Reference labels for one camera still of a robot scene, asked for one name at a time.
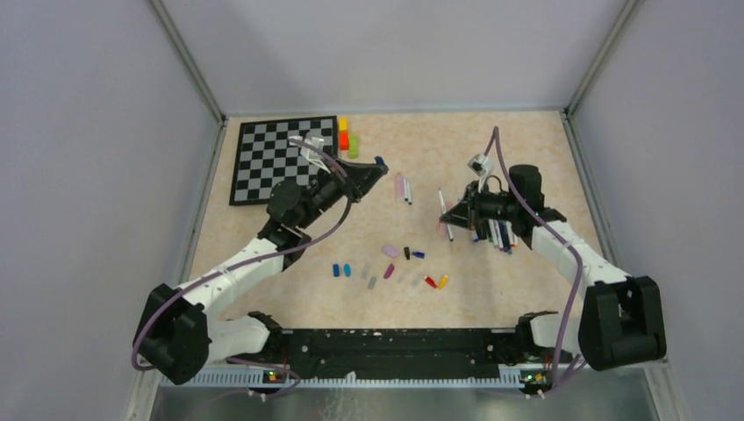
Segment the white grey marker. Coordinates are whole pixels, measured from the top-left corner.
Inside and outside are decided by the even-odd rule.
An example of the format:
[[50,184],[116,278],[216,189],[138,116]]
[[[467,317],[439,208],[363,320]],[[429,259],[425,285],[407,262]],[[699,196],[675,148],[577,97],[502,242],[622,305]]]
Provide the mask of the white grey marker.
[[490,223],[491,237],[493,238],[494,245],[500,251],[504,251],[504,247],[503,247],[503,244],[502,244],[502,240],[501,240],[501,236],[500,236],[500,231],[499,231],[497,222],[495,220],[490,220],[489,223]]

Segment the pink marker cap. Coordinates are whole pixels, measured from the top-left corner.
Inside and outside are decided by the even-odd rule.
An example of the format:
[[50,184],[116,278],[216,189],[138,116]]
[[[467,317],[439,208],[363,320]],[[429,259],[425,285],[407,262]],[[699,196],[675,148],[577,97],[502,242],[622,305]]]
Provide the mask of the pink marker cap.
[[400,255],[400,251],[391,245],[386,245],[382,248],[382,253],[391,259],[396,259]]

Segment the red black pen cap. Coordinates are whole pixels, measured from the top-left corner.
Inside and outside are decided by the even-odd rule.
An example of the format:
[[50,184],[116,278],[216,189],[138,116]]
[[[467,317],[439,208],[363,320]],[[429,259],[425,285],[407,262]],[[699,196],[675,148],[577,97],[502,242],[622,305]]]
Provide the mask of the red black pen cap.
[[426,277],[426,278],[424,279],[424,281],[425,281],[425,283],[426,283],[427,285],[429,285],[429,286],[430,286],[431,288],[433,288],[433,289],[437,289],[437,288],[438,288],[438,285],[437,285],[437,283],[436,283],[436,282],[435,282],[435,281],[433,280],[433,278],[431,278],[431,277],[427,276],[427,277]]

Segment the magenta pen cap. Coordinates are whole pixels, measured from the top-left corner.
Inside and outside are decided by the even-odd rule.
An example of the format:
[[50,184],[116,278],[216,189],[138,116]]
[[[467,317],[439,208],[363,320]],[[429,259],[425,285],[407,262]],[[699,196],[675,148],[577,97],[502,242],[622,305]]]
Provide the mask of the magenta pen cap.
[[395,270],[395,266],[392,263],[390,263],[383,274],[383,278],[389,279],[391,275],[393,274],[394,270]]

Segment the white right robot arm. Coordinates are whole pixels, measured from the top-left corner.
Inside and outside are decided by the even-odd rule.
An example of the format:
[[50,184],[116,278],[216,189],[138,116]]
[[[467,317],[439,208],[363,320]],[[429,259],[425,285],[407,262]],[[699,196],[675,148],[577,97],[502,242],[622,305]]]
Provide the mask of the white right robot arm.
[[505,222],[528,249],[554,264],[570,285],[562,312],[522,317],[517,355],[537,361],[549,349],[581,355],[596,371],[660,360],[667,354],[661,291],[648,276],[632,276],[588,245],[558,211],[545,205],[542,177],[533,165],[507,171],[508,189],[488,186],[493,169],[470,163],[478,180],[440,218],[486,239],[491,222]]

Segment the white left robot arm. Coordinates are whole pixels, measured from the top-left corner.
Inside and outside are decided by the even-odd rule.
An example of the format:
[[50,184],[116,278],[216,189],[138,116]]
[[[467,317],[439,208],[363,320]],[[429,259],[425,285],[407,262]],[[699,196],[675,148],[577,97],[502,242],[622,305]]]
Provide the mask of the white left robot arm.
[[308,185],[293,179],[277,183],[267,204],[268,221],[232,258],[206,275],[176,288],[154,288],[142,312],[132,343],[132,365],[155,369],[176,385],[191,380],[207,364],[252,354],[271,362],[281,352],[281,339],[271,322],[257,313],[221,321],[219,314],[260,282],[297,262],[317,241],[304,229],[341,198],[343,216],[388,174],[381,157],[372,163],[334,159]]

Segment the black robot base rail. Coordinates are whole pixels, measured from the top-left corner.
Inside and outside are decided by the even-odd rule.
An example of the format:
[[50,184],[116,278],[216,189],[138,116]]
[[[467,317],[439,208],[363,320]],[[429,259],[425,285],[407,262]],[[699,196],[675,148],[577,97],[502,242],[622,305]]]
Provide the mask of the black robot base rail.
[[552,354],[512,329],[295,329],[272,333],[261,351],[240,358],[302,379],[466,380],[519,364],[544,368]]

